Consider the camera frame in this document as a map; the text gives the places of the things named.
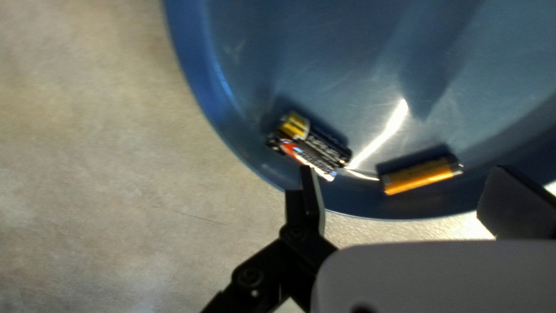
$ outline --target gold battery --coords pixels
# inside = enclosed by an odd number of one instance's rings
[[[292,139],[306,139],[309,134],[310,123],[309,120],[290,111],[283,119],[282,125],[278,128],[279,131],[288,135]]]
[[[461,174],[462,166],[454,156],[417,164],[409,168],[380,176],[387,195],[404,192],[436,183]]]

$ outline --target beige carpet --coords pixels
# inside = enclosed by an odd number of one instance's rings
[[[0,71],[0,312],[198,312],[277,236],[282,194],[203,118],[158,1],[0,1]],[[327,218],[341,247],[490,237]]]

